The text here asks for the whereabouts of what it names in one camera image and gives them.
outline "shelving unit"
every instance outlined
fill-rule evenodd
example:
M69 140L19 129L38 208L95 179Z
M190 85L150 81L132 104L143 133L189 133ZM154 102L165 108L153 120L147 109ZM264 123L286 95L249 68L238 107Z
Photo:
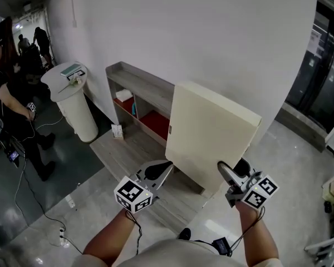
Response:
M165 159L174 85L143 70L119 62L106 68L111 96L124 140L111 131L91 144L91 148L111 174L120 181L136 173L148 161ZM120 102L116 92L132 92L133 98ZM136 115L132 115L135 103ZM146 209L176 234L180 233L203 208L211 195L174 167L159 189L159 200Z

